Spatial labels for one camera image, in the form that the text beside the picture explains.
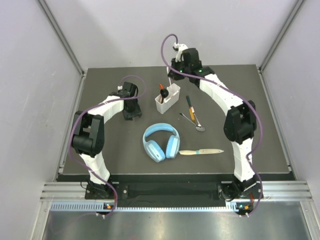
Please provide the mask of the white spoon horizontal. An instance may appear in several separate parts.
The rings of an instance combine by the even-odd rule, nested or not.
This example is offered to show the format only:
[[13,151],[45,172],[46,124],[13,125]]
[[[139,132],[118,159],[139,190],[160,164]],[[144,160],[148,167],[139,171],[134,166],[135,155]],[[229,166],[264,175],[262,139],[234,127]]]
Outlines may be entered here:
[[169,76],[170,68],[168,66],[166,67],[166,73],[167,73],[167,77],[168,77],[168,81],[169,81],[169,87],[171,87],[172,86],[172,79]]

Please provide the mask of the white compartment utensil container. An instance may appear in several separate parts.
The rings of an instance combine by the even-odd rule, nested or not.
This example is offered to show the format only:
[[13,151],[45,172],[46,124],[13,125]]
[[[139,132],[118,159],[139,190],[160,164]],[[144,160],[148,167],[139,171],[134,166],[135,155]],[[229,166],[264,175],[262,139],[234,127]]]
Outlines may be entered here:
[[161,104],[161,94],[159,94],[154,100],[156,104],[156,109],[160,114],[164,114],[170,107],[172,107],[178,100],[180,96],[180,87],[172,83],[171,87],[166,88],[169,92],[167,98],[164,99],[163,104]]

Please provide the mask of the black ladle spoon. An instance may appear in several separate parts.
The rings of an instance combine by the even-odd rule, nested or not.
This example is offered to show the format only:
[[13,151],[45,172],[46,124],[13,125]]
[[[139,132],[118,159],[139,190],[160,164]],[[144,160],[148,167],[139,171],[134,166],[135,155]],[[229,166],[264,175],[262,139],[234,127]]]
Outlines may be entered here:
[[163,104],[165,98],[167,98],[168,95],[169,95],[169,91],[168,91],[166,88],[162,88],[162,89],[160,90],[160,95],[161,95],[160,103]]

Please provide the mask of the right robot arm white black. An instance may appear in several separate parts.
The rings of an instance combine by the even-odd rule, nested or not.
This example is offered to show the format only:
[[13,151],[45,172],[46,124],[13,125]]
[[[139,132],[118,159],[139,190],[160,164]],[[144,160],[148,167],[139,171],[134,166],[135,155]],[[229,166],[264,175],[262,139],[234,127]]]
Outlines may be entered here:
[[257,129],[253,113],[253,101],[245,103],[240,97],[228,91],[218,75],[208,66],[203,66],[195,48],[174,43],[176,56],[171,60],[168,76],[173,80],[185,77],[201,91],[209,95],[225,114],[223,131],[231,142],[234,156],[234,180],[220,187],[220,194],[227,201],[245,198],[256,185],[257,176],[253,171],[252,151],[254,132]]

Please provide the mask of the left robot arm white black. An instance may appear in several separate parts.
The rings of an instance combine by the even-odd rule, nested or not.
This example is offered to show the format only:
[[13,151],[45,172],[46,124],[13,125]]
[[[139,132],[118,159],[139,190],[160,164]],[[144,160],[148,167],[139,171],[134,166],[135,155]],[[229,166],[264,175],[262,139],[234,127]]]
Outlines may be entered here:
[[89,172],[86,199],[107,199],[114,195],[114,187],[108,183],[110,172],[102,154],[105,144],[105,123],[120,112],[126,121],[132,121],[135,117],[140,118],[142,111],[138,93],[139,89],[135,84],[124,82],[98,106],[86,113],[77,111],[74,114],[71,147],[82,158]]

